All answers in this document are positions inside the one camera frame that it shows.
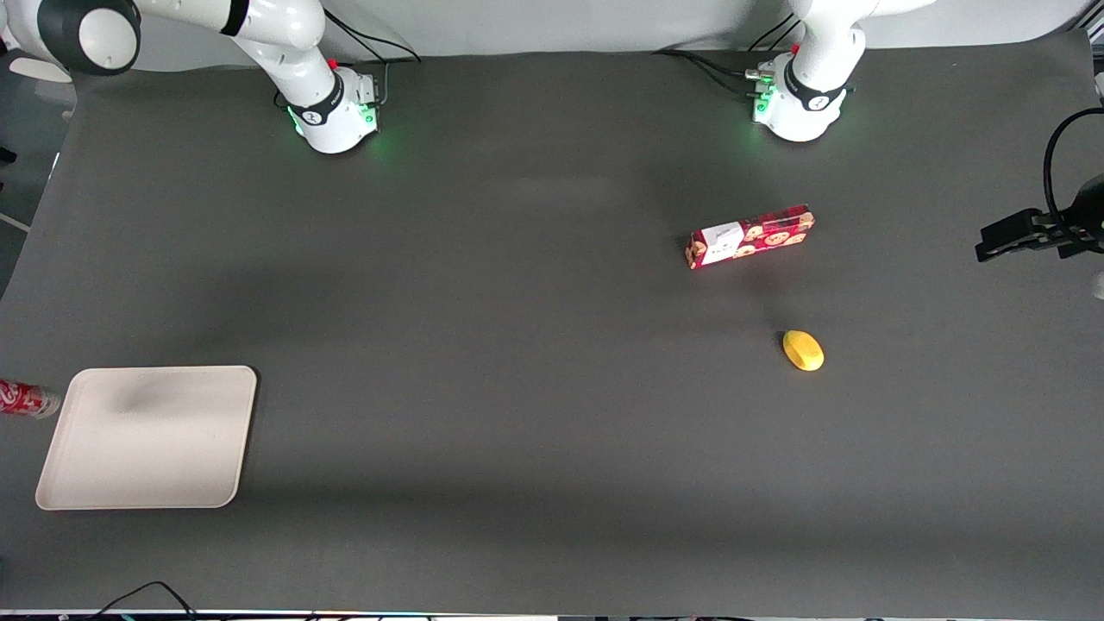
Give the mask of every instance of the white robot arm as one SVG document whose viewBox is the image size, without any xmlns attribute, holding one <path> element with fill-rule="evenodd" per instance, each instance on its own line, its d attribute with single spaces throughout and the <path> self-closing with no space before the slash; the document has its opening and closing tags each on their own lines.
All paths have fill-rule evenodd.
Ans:
<svg viewBox="0 0 1104 621">
<path fill-rule="evenodd" d="M 265 70 L 316 150 L 351 149 L 376 129 L 372 77 L 333 67 L 318 51 L 318 0 L 0 0 L 0 10 L 6 49 L 94 75 L 130 69 L 142 14 L 202 25 L 232 36 Z"/>
<path fill-rule="evenodd" d="M 749 71 L 761 93 L 753 119 L 787 140 L 817 138 L 839 118 L 845 84 L 867 49 L 859 20 L 906 13 L 935 0 L 789 0 L 805 24 L 794 53 Z"/>
</svg>

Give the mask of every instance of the white wall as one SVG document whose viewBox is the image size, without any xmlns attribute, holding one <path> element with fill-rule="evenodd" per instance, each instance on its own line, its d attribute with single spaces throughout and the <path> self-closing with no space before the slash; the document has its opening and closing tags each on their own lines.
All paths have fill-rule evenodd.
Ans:
<svg viewBox="0 0 1104 621">
<path fill-rule="evenodd" d="M 912 13 L 863 22 L 872 48 L 1025 41 L 1071 22 L 1092 0 L 938 0 Z M 426 56 L 551 51 L 639 51 L 675 43 L 724 49 L 751 43 L 785 15 L 779 0 L 328 0 L 359 30 L 405 40 Z M 329 28 L 327 54 L 367 59 Z M 226 38 L 142 19 L 136 67 L 179 71 L 250 64 Z"/>
</svg>

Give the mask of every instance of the white label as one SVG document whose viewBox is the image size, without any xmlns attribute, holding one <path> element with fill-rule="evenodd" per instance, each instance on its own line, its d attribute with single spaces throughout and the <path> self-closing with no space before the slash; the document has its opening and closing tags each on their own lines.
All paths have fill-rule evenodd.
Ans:
<svg viewBox="0 0 1104 621">
<path fill-rule="evenodd" d="M 701 233 L 708 246 L 705 255 L 701 257 L 702 265 L 732 259 L 744 241 L 744 229 L 739 222 L 702 229 Z"/>
</svg>

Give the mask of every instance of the black cable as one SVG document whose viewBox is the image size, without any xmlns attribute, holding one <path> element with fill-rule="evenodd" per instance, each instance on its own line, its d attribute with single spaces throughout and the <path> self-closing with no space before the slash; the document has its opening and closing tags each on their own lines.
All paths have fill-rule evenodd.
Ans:
<svg viewBox="0 0 1104 621">
<path fill-rule="evenodd" d="M 779 36 L 778 39 L 775 39 L 774 43 L 771 44 L 771 50 L 774 50 L 775 48 L 777 48 L 778 43 L 782 43 L 782 40 L 785 39 L 787 34 L 789 34 L 790 32 L 794 32 L 794 29 L 797 28 L 797 25 L 799 23 L 802 23 L 802 20 L 797 20 L 796 22 L 794 22 L 793 25 L 790 25 L 789 28 L 786 29 L 786 32 L 782 33 L 782 36 Z"/>
<path fill-rule="evenodd" d="M 158 587 L 161 587 L 162 589 L 164 589 L 166 591 L 169 591 L 169 594 L 172 596 L 172 598 L 176 599 L 178 603 L 180 603 L 180 607 L 184 609 L 184 613 L 188 614 L 188 619 L 190 621 L 195 621 L 195 609 L 192 608 L 187 601 L 184 601 L 184 598 L 180 597 L 180 593 L 178 593 L 177 591 L 172 590 L 172 587 L 166 585 L 164 582 L 162 582 L 160 580 L 153 580 L 152 582 L 146 582 L 145 585 L 142 585 L 141 587 L 138 587 L 137 589 L 130 591 L 129 593 L 127 593 L 125 596 L 119 596 L 119 597 L 113 599 L 110 602 L 108 602 L 107 606 L 105 606 L 104 608 L 100 608 L 99 612 L 96 612 L 95 614 L 88 617 L 87 619 L 98 619 L 98 618 L 103 617 L 103 614 L 105 612 L 107 612 L 108 610 L 115 608 L 115 604 L 117 604 L 120 601 L 127 599 L 128 597 L 130 597 L 130 596 L 132 596 L 132 594 L 135 594 L 135 593 L 137 593 L 139 591 L 142 591 L 145 589 L 148 589 L 149 587 L 152 587 L 152 586 L 158 586 Z"/>
<path fill-rule="evenodd" d="M 763 40 L 764 40 L 764 39 L 766 39 L 767 36 L 771 36 L 771 33 L 773 33 L 774 31 L 776 31 L 776 30 L 778 30 L 779 28 L 782 28 L 782 27 L 786 25 L 786 22 L 788 22 L 788 21 L 789 21 L 789 18 L 793 18 L 793 17 L 794 17 L 794 13 L 789 13 L 788 15 L 786 15 L 786 19 L 784 19 L 784 20 L 782 20 L 781 22 L 778 22 L 777 24 L 775 24 L 775 27 L 774 27 L 774 28 L 772 28 L 771 30 L 768 30 L 768 31 L 764 32 L 762 36 L 760 36 L 758 39 L 756 39 L 756 40 L 755 40 L 755 42 L 754 42 L 754 43 L 752 43 L 752 44 L 751 44 L 751 45 L 750 45 L 750 46 L 747 48 L 747 51 L 749 51 L 749 52 L 754 52 L 754 51 L 755 51 L 755 46 L 756 46 L 756 45 L 758 45 L 760 43 L 762 43 L 762 42 L 763 42 Z"/>
<path fill-rule="evenodd" d="M 382 106 L 383 104 L 388 103 L 388 97 L 391 95 L 390 83 L 391 83 L 391 63 L 388 63 L 383 65 L 383 96 L 380 97 L 379 102 L 373 103 L 371 105 L 372 107 Z"/>
<path fill-rule="evenodd" d="M 709 71 L 709 67 L 707 65 L 701 64 L 701 63 L 699 63 L 698 61 L 696 61 L 693 59 L 687 59 L 687 60 L 689 60 L 690 63 L 693 66 L 700 69 L 702 71 L 702 73 L 704 73 L 705 75 L 709 76 L 710 80 L 712 80 L 713 82 L 715 82 L 718 85 L 721 86 L 721 88 L 724 88 L 729 93 L 735 93 L 736 95 L 743 95 L 743 94 L 747 93 L 747 91 L 741 91 L 740 88 L 736 88 L 735 86 L 733 86 L 733 85 L 729 84 L 728 82 L 724 82 L 723 80 L 721 80 L 720 76 L 718 76 L 713 72 Z"/>
<path fill-rule="evenodd" d="M 710 69 L 713 69 L 718 73 L 723 73 L 724 75 L 731 75 L 733 77 L 743 77 L 744 76 L 744 72 L 742 72 L 742 71 L 736 71 L 734 69 L 729 69 L 729 67 L 726 67 L 724 65 L 718 64 L 718 63 L 715 63 L 715 62 L 707 59 L 705 56 L 702 56 L 701 54 L 694 54 L 693 52 L 687 52 L 686 50 L 673 50 L 673 49 L 670 49 L 670 48 L 665 48 L 662 50 L 656 50 L 655 52 L 652 52 L 652 54 L 659 54 L 661 56 L 679 56 L 679 57 L 682 57 L 682 59 L 687 59 L 688 61 L 691 61 L 691 62 L 692 61 L 698 61 L 699 63 L 702 63 L 704 65 L 708 65 Z"/>
<path fill-rule="evenodd" d="M 1058 146 L 1058 139 L 1062 137 L 1062 133 L 1065 131 L 1065 128 L 1072 125 L 1074 120 L 1093 114 L 1104 114 L 1104 107 L 1085 108 L 1081 112 L 1071 114 L 1065 117 L 1065 120 L 1059 123 L 1058 127 L 1054 128 L 1054 133 L 1050 135 L 1050 140 L 1047 143 L 1047 150 L 1042 156 L 1042 193 L 1043 198 L 1047 200 L 1047 210 L 1050 211 L 1050 217 L 1054 220 L 1054 224 L 1058 225 L 1062 233 L 1073 241 L 1074 245 L 1081 250 L 1104 254 L 1104 249 L 1098 245 L 1090 244 L 1085 240 L 1082 240 L 1081 235 L 1073 234 L 1073 230 L 1065 223 L 1065 220 L 1058 212 L 1058 206 L 1054 204 L 1054 182 L 1051 179 L 1051 167 L 1054 160 L 1054 147 Z"/>
<path fill-rule="evenodd" d="M 400 50 L 405 50 L 406 52 L 410 52 L 412 56 L 414 56 L 414 60 L 416 60 L 420 63 L 422 62 L 422 56 L 417 55 L 417 52 L 415 52 L 414 50 L 411 50 L 406 45 L 403 45 L 402 43 L 395 43 L 394 41 L 389 41 L 386 39 L 381 39 L 379 36 L 372 36 L 371 34 L 364 34 L 363 32 L 361 32 L 361 31 L 357 30 L 355 28 L 353 28 L 353 27 L 347 24 L 346 22 L 341 21 L 341 19 L 338 18 L 337 15 L 335 15 L 333 13 L 331 13 L 329 11 L 329 9 L 323 9 L 323 11 L 326 12 L 326 17 L 329 18 L 329 20 L 331 22 L 333 22 L 335 24 L 337 24 L 338 27 L 340 27 L 341 30 L 344 30 L 350 35 L 351 34 L 359 34 L 360 36 L 363 36 L 364 39 L 368 39 L 369 41 L 375 41 L 378 43 L 383 43 L 383 44 L 386 44 L 386 45 L 391 45 L 393 48 L 399 48 Z"/>
<path fill-rule="evenodd" d="M 346 25 L 346 23 L 343 21 L 341 21 L 341 20 L 339 20 L 337 18 L 331 17 L 329 12 L 327 12 L 326 17 L 330 18 L 330 20 L 333 22 L 335 25 L 337 25 L 338 28 L 340 28 L 341 30 L 343 30 L 344 33 L 348 34 L 353 41 L 355 41 L 357 43 L 359 43 L 361 48 L 363 48 L 363 49 L 368 50 L 369 52 L 371 52 L 372 55 L 375 56 L 376 59 L 379 59 L 379 61 L 381 63 L 388 64 L 386 59 L 384 59 L 383 56 L 381 56 L 380 53 L 376 52 L 375 50 L 373 50 L 371 45 L 369 45 L 368 43 L 364 43 L 355 34 L 353 34 L 352 29 L 349 28 L 348 25 Z"/>
</svg>

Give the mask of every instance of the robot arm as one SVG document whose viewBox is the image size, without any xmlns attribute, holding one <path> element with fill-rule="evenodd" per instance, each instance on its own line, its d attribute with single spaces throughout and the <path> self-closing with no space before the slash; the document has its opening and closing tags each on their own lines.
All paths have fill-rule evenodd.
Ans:
<svg viewBox="0 0 1104 621">
<path fill-rule="evenodd" d="M 142 14 L 194 23 L 234 39 L 288 102 L 316 150 L 341 152 L 376 129 L 370 75 L 331 66 L 318 51 L 319 0 L 0 0 L 6 49 L 79 73 L 116 75 L 138 56 Z"/>
<path fill-rule="evenodd" d="M 761 93 L 753 119 L 794 141 L 819 137 L 839 118 L 845 84 L 867 49 L 867 35 L 856 23 L 895 15 L 935 0 L 789 0 L 805 24 L 799 51 L 785 53 L 747 72 Z M 775 75 L 782 80 L 776 81 Z"/>
<path fill-rule="evenodd" d="M 1104 254 L 1104 175 L 1097 175 L 1082 186 L 1073 204 L 1058 209 L 1051 170 L 1054 149 L 1062 133 L 1079 118 L 1097 115 L 1104 115 L 1104 107 L 1075 112 L 1058 124 L 1042 156 L 1042 194 L 1047 213 L 1033 208 L 1025 209 L 981 229 L 981 243 L 974 246 L 979 263 L 1009 252 L 1054 246 L 1060 259 L 1082 252 Z M 1104 292 L 1104 273 L 1097 276 L 1097 286 Z M 1104 294 L 1096 297 L 1104 299 Z"/>
</svg>

